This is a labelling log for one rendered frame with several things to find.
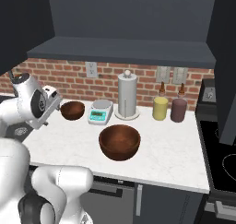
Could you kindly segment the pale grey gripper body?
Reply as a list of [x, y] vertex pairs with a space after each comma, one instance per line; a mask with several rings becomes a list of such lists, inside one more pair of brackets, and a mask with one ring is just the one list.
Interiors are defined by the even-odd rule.
[[55, 111], [60, 109], [62, 97], [56, 94], [50, 100], [46, 101], [45, 111], [39, 119], [32, 119], [29, 125], [34, 129], [40, 129], [42, 125], [47, 124], [47, 119]]

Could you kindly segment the small brown wooden bowl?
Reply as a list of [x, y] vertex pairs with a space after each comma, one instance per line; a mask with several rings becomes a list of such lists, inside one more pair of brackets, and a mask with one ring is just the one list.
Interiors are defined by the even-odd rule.
[[60, 111], [66, 120], [75, 121], [83, 116], [85, 105], [80, 101], [69, 101], [61, 106]]

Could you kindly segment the large brown wooden bowl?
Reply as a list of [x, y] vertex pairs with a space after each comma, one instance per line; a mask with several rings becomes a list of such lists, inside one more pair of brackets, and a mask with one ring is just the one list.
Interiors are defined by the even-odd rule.
[[125, 124], [115, 124], [100, 132], [99, 144], [103, 154], [115, 161], [132, 158], [139, 149], [140, 134], [135, 128]]

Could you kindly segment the dark grey cabinet door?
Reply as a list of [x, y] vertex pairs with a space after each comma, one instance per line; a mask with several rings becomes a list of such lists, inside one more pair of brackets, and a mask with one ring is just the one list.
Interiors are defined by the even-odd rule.
[[0, 76], [53, 36], [49, 0], [0, 0]]
[[206, 43], [216, 58], [218, 140], [232, 145], [236, 137], [236, 0], [215, 0]]

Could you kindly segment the white teal kitchen scale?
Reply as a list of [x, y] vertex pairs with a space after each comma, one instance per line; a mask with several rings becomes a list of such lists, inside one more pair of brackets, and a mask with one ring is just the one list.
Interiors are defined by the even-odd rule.
[[106, 125], [113, 112], [113, 102], [95, 100], [88, 111], [88, 122], [95, 125]]

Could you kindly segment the white paper towel holder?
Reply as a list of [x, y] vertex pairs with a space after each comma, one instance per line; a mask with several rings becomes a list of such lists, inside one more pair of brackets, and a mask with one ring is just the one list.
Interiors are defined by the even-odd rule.
[[118, 76], [118, 106], [115, 116], [124, 121], [134, 120], [139, 116], [136, 107], [136, 74], [125, 70]]

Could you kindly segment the yellow squeeze bottle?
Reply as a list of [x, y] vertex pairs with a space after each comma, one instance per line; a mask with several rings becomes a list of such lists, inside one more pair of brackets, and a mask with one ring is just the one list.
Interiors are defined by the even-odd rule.
[[165, 97], [164, 83], [161, 83], [159, 95], [153, 100], [152, 116], [157, 121], [163, 121], [166, 118], [168, 99]]

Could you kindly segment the grey dishwasher front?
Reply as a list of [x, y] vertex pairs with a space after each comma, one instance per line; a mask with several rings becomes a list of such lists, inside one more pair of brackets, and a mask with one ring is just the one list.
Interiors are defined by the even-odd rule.
[[135, 184], [133, 182], [94, 177], [94, 182], [112, 183], [124, 188], [121, 198], [97, 195], [90, 191], [80, 196], [81, 205], [91, 216], [93, 224], [133, 224]]

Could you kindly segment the maroon squeeze bottle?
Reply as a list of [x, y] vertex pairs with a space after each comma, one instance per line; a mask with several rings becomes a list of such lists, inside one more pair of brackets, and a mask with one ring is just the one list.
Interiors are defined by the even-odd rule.
[[178, 97], [172, 101], [171, 105], [171, 120], [175, 123], [181, 123], [184, 120], [187, 109], [187, 100], [184, 96], [184, 84], [182, 84]]

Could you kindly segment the dark grey base cupboard door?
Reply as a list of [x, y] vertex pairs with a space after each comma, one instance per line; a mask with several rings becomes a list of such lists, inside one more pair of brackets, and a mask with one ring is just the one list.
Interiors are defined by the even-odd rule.
[[141, 215], [136, 215], [135, 183], [133, 224], [198, 224], [206, 194], [157, 185], [143, 185]]

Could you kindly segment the black stove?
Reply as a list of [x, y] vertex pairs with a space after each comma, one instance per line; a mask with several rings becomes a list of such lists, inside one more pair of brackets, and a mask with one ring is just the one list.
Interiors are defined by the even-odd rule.
[[[212, 99], [207, 93], [213, 92]], [[209, 183], [209, 195], [199, 224], [236, 224], [236, 221], [217, 218], [215, 202], [236, 208], [236, 139], [232, 146], [218, 140], [218, 117], [215, 80], [202, 80], [195, 108], [202, 151]]]

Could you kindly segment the white wall outlet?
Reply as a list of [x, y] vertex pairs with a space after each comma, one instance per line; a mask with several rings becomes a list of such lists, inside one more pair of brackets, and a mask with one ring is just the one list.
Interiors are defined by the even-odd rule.
[[86, 71], [87, 77], [94, 77], [98, 76], [98, 67], [96, 62], [86, 62]]

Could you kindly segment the dark grey open wall cabinet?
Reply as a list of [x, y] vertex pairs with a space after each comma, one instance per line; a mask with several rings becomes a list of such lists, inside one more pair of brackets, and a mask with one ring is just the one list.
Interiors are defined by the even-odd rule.
[[31, 58], [212, 68], [234, 0], [46, 0]]

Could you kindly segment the white light switch plate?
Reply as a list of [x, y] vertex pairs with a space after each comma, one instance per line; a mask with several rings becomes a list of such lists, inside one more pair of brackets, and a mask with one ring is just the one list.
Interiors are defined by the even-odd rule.
[[171, 68], [169, 66], [158, 66], [156, 81], [158, 83], [161, 83], [161, 82], [168, 83], [170, 80], [170, 71], [171, 71]]
[[175, 67], [173, 70], [172, 83], [180, 85], [186, 82], [188, 69], [186, 67]]

